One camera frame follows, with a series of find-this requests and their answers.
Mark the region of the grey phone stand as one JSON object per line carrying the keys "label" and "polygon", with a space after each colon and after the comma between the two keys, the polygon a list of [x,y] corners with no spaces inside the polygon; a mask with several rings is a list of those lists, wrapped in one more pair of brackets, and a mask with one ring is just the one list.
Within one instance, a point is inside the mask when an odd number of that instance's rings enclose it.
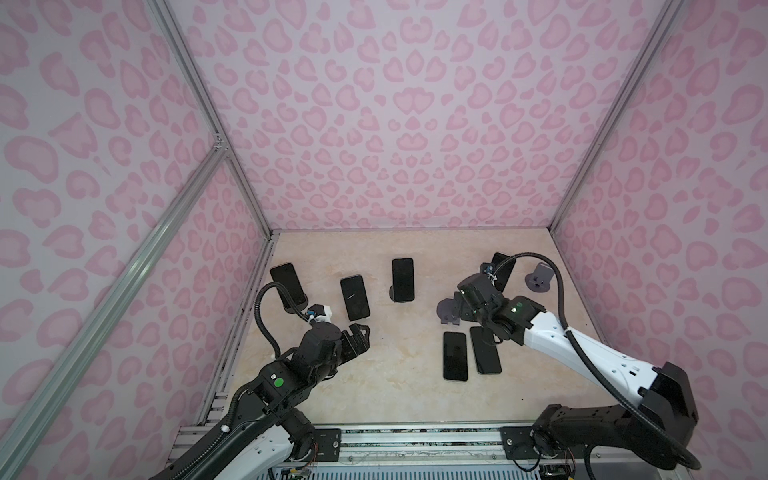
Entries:
{"label": "grey phone stand", "polygon": [[535,293],[546,293],[551,290],[555,279],[553,268],[545,262],[539,262],[535,269],[525,276],[525,284]]}

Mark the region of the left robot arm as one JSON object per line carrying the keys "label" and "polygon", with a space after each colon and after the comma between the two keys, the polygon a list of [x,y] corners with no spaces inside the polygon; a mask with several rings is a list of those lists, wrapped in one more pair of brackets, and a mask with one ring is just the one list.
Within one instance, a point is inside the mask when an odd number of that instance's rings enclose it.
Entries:
{"label": "left robot arm", "polygon": [[238,388],[224,416],[156,479],[255,479],[317,454],[315,427],[298,409],[338,367],[366,353],[370,327],[320,322],[300,344]]}

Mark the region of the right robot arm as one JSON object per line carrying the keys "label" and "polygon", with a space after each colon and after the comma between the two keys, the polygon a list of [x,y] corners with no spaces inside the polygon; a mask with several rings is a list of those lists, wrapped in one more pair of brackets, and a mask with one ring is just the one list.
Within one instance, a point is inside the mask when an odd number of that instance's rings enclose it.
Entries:
{"label": "right robot arm", "polygon": [[688,448],[699,414],[681,367],[655,366],[621,353],[525,296],[505,297],[482,273],[460,282],[455,298],[460,312],[497,340],[558,361],[614,399],[603,407],[548,405],[529,433],[537,453],[553,457],[573,447],[610,447],[630,451],[657,469],[700,469]]}

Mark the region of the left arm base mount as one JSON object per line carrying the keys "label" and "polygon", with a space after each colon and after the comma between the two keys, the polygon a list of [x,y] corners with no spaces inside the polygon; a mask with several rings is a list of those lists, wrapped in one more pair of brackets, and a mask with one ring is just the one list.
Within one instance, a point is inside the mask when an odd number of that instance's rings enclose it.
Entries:
{"label": "left arm base mount", "polygon": [[308,463],[337,462],[340,457],[342,430],[320,428],[302,433],[293,440],[290,461]]}

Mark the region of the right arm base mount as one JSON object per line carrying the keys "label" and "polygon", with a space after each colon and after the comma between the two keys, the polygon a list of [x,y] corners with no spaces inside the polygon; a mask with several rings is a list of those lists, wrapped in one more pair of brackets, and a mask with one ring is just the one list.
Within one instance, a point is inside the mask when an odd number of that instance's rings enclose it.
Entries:
{"label": "right arm base mount", "polygon": [[533,462],[536,459],[541,461],[563,460],[565,458],[569,460],[574,458],[577,462],[583,460],[585,450],[583,446],[570,447],[569,453],[565,450],[557,450],[553,454],[539,453],[534,446],[533,439],[530,437],[530,431],[530,426],[502,426],[499,429],[502,447],[508,460],[515,459],[518,462]]}

